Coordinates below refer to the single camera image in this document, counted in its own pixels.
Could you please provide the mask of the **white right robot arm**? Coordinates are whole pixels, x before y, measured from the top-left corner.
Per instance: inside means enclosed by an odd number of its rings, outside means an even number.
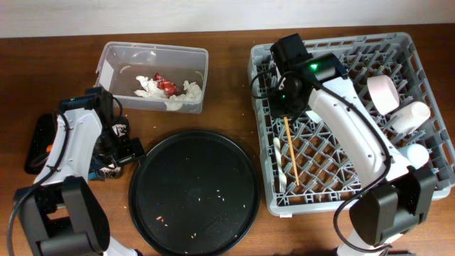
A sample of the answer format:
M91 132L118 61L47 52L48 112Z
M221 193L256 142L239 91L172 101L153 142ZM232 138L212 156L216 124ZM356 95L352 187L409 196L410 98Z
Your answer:
M328 126L352 162L361 190L337 208L333 225L348 206L353 232L341 236L338 255L382 255L393 241L427 219L436 177L415 168L377 126L358 98L348 71L333 54L273 55L283 86L280 100L311 108Z

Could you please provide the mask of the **light blue plastic cup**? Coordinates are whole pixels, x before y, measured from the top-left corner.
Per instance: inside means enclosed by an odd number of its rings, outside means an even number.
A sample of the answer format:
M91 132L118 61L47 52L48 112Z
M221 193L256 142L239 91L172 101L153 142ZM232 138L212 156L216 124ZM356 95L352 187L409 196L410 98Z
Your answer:
M416 169L423 167L429 160L429 152L421 144L409 144L399 148L398 151L409 159Z

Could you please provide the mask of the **grey bowl with food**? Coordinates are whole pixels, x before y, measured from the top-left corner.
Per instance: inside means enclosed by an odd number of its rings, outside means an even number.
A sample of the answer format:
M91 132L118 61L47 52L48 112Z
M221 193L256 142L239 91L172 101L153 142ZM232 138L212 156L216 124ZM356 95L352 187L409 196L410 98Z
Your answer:
M309 110L309 111L306 111L306 115L310 118L310 120L314 123L321 123L323 122L322 118L317 115L314 111L312 110Z

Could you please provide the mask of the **pink plastic bowl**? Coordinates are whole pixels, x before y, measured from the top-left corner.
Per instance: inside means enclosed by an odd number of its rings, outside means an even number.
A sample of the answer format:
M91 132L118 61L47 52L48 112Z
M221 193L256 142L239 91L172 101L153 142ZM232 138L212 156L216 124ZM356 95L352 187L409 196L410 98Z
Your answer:
M381 115L386 115L399 107L399 95L389 76L379 75L368 78L367 87L371 100Z

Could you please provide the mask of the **white napkin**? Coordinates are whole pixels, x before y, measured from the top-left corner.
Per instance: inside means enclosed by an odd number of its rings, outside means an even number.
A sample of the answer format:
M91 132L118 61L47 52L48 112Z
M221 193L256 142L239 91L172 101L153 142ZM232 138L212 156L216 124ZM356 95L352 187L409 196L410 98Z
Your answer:
M142 89L135 90L134 94L139 97L151 98L151 99L165 99L167 98L164 90L158 88L156 81L150 80L148 77L136 76L136 80L139 81Z

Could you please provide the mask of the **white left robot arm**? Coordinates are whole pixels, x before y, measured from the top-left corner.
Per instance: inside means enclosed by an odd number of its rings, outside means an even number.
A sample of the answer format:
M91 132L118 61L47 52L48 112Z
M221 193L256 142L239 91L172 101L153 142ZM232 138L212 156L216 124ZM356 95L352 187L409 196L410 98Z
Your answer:
M63 100L55 111L55 137L32 186L20 188L6 231L14 254L14 221L19 220L34 255L139 255L110 233L109 221L87 182L92 163L122 167L144 156L139 139L114 131L110 93Z

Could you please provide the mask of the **red snack wrapper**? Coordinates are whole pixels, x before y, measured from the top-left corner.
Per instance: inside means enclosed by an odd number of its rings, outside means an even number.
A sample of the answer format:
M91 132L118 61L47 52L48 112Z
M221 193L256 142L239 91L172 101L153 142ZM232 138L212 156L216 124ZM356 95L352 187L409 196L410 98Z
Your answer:
M178 91L174 83L170 82L167 79L164 79L159 73L155 74L153 81L157 83L157 88L162 90L167 98L175 95Z

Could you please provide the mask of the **white plastic fork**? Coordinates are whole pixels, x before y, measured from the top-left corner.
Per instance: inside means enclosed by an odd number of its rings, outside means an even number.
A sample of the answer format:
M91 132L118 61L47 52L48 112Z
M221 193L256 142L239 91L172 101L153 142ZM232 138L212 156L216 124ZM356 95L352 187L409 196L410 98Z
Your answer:
M285 193L287 188L287 177L282 171L282 154L281 144L278 137L273 138L274 154L277 161L278 179L279 179L279 192Z

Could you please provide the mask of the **wooden chopstick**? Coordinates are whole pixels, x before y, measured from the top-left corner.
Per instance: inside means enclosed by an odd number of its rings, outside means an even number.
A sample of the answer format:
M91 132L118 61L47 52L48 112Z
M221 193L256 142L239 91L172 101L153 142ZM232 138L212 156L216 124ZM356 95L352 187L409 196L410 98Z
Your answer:
M283 119L284 119L285 132L286 132L287 141L288 141L288 145L289 145L289 154L291 157L292 170L293 170L296 186L300 186L299 175L298 175L298 171L297 171L297 167L296 167L296 158L295 158L295 154L294 154L294 146L293 146L293 141L292 141L292 137L291 137L288 117L284 117Z

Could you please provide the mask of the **white plastic cup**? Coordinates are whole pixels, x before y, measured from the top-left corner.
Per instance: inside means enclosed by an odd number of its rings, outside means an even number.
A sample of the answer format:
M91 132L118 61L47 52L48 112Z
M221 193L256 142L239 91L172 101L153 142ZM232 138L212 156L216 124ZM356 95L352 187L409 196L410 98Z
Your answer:
M402 134L411 134L423 125L431 115L430 108L423 102L412 102L392 115L392 128Z

